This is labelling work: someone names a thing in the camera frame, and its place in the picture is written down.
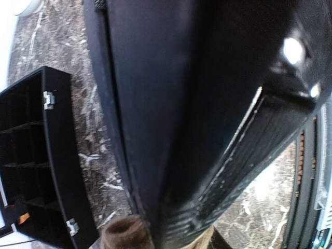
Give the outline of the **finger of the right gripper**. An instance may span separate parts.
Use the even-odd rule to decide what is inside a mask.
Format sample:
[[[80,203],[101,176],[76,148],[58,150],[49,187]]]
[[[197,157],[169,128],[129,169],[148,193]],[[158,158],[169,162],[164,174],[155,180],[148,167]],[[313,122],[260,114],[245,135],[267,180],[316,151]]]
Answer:
[[[84,1],[121,179],[154,248],[205,232],[331,94],[331,1]]]

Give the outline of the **tan brown sock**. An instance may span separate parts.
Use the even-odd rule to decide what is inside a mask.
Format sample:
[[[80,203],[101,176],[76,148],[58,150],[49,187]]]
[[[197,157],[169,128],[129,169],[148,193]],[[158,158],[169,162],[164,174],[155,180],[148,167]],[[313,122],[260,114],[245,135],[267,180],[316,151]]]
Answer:
[[[138,215],[109,223],[102,231],[100,248],[154,248]],[[231,248],[217,229],[211,226],[184,248]]]

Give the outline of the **black display case glass lid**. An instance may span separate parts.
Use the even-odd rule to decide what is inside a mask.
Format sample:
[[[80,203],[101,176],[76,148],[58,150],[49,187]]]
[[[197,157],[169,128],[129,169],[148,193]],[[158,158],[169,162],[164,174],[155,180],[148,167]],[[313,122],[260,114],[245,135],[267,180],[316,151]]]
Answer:
[[[59,248],[98,238],[74,131],[71,76],[43,66],[1,92],[1,182],[30,217],[16,229]]]

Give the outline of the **argyle red orange black sock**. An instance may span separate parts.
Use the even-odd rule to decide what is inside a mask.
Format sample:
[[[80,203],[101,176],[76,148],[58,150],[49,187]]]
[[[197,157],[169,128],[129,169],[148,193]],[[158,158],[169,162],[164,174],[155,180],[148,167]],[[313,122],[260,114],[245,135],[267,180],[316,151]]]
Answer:
[[[4,207],[3,217],[6,226],[21,225],[30,217],[23,196],[18,196],[14,204]]]

